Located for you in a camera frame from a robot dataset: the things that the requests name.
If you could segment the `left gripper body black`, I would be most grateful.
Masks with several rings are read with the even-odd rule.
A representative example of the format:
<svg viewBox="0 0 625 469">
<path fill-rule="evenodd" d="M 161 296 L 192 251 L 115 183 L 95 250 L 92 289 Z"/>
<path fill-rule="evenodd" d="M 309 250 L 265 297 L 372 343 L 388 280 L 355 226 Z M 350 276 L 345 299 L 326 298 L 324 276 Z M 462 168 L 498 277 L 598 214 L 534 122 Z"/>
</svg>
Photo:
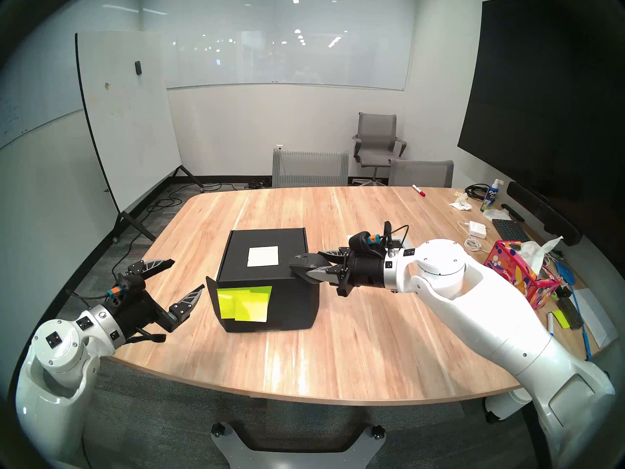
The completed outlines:
<svg viewBox="0 0 625 469">
<path fill-rule="evenodd" d="M 145 330 L 152 323 L 158 324 L 168 333 L 176 329 L 175 317 L 147 293 L 131 295 L 129 298 L 109 298 L 105 301 L 105 308 L 120 328 L 124 345 L 142 341 L 164 343 L 165 334 L 153 334 Z"/>
</svg>

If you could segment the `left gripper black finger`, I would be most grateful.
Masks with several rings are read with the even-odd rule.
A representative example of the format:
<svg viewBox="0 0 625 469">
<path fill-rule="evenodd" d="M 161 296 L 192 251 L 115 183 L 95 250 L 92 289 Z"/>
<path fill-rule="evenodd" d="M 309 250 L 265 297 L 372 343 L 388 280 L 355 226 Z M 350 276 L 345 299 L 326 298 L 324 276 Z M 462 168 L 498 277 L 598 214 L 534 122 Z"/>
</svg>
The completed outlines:
<svg viewBox="0 0 625 469">
<path fill-rule="evenodd" d="M 142 279 L 149 279 L 169 269 L 174 263 L 173 259 L 139 260 L 128 266 L 128 274 L 140 276 Z"/>
<path fill-rule="evenodd" d="M 169 307 L 170 333 L 188 320 L 204 289 L 204 285 L 198 286 L 196 289 L 188 293 L 182 300 Z"/>
</svg>

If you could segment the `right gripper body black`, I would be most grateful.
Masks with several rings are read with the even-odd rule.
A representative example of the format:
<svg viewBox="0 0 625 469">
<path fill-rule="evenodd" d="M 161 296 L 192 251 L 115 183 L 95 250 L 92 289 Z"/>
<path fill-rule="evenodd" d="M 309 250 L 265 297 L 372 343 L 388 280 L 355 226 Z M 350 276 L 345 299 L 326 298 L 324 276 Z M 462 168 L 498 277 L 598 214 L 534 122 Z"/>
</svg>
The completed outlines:
<svg viewBox="0 0 625 469">
<path fill-rule="evenodd" d="M 349 254 L 337 267 L 337 294 L 347 297 L 355 287 L 386 288 L 384 275 L 387 270 L 391 270 L 391 261 L 375 256 Z"/>
</svg>

